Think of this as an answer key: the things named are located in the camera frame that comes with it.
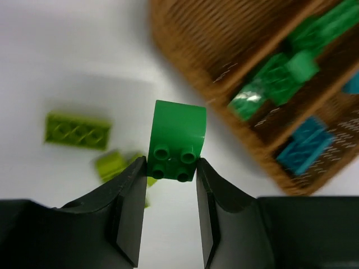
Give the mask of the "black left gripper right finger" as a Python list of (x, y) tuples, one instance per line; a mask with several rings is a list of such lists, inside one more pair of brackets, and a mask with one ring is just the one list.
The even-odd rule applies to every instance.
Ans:
[(358, 197), (259, 197), (197, 162), (205, 268), (357, 268)]

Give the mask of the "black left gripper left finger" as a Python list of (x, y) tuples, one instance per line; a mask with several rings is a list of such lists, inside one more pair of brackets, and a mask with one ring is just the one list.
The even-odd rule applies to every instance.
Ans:
[(2, 268), (136, 268), (146, 158), (61, 208), (1, 200)]

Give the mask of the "lime green 2x4 lego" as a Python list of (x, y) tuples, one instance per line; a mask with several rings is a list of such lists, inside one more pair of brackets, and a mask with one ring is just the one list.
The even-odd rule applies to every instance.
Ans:
[(96, 118), (49, 112), (45, 119), (46, 143), (104, 151), (112, 129), (111, 122)]

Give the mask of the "teal 2x4 lego brick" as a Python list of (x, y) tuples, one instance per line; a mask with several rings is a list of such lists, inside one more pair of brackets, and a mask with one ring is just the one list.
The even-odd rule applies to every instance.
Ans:
[(302, 175), (334, 140), (324, 122), (307, 118), (292, 134), (292, 142), (277, 156), (277, 162), (294, 175)]

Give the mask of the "green square lego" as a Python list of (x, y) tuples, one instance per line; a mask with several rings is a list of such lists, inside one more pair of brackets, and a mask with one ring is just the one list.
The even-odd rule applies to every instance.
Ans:
[(155, 102), (147, 176), (179, 182), (193, 180), (206, 134), (206, 108)]
[(300, 50), (286, 63), (286, 68), (298, 83), (311, 80), (318, 72), (319, 66), (308, 50)]

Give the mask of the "teal frog picture lego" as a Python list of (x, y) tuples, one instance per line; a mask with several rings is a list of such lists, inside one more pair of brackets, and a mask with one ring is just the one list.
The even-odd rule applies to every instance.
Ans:
[(359, 94), (359, 71), (342, 87), (342, 92), (346, 94)]

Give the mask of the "green 2x4 plate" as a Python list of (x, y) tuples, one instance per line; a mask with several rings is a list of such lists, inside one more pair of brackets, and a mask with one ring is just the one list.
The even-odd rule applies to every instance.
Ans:
[(287, 37), (294, 51), (308, 51), (314, 58), (324, 47), (358, 24), (358, 1), (341, 1), (321, 16), (310, 16)]

